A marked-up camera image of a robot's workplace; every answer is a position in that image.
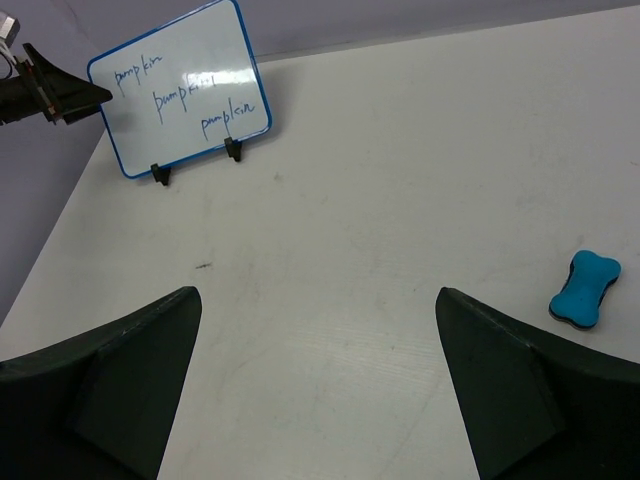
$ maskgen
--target bone-shaped eraser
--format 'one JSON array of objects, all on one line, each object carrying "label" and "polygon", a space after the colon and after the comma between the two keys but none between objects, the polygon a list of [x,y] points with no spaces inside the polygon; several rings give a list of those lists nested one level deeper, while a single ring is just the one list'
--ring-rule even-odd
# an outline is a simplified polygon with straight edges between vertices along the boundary
[{"label": "bone-shaped eraser", "polygon": [[595,327],[599,308],[607,289],[622,272],[617,260],[589,250],[581,250],[571,260],[569,278],[559,294],[551,299],[549,313],[576,328]]}]

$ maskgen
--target black stand foot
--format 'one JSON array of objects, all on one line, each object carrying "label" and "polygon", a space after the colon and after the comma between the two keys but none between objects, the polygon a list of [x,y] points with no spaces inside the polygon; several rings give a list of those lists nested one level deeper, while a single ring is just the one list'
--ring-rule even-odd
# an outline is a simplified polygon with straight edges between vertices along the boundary
[{"label": "black stand foot", "polygon": [[233,138],[228,137],[224,139],[224,146],[227,149],[227,154],[233,158],[236,163],[242,161],[242,142],[234,141]]},{"label": "black stand foot", "polygon": [[156,182],[161,183],[165,187],[169,185],[169,177],[171,176],[171,167],[160,168],[157,163],[151,165],[151,173]]}]

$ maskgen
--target small whiteboard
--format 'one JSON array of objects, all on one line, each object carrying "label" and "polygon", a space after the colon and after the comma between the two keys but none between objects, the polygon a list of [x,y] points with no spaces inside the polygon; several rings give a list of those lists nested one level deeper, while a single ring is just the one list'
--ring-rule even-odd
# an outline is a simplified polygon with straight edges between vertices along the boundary
[{"label": "small whiteboard", "polygon": [[89,62],[122,173],[136,178],[271,128],[240,9],[218,0]]}]

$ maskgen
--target white table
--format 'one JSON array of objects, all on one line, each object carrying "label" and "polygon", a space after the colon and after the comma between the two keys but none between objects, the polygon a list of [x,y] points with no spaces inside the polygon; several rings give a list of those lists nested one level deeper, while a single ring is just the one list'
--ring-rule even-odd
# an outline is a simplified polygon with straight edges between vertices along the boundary
[{"label": "white table", "polygon": [[[640,361],[638,24],[628,8],[261,65],[277,131],[168,189],[125,179],[103,137],[1,358],[195,285],[160,478],[477,478],[441,286]],[[590,333],[547,314],[579,248],[624,268]]]}]

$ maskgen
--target wall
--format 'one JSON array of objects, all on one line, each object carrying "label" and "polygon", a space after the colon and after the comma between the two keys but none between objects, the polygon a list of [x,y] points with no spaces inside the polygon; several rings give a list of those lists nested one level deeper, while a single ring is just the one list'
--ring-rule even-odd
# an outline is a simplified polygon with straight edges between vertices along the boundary
[{"label": "wall", "polygon": [[[48,2],[2,0],[18,17],[16,43],[81,76],[98,50]],[[13,48],[23,54],[22,48]],[[94,116],[53,125],[44,115],[0,127],[0,323],[11,308],[104,127]]]},{"label": "wall", "polygon": [[[206,0],[51,0],[100,50]],[[481,28],[635,5],[640,0],[238,0],[256,55]]]}]

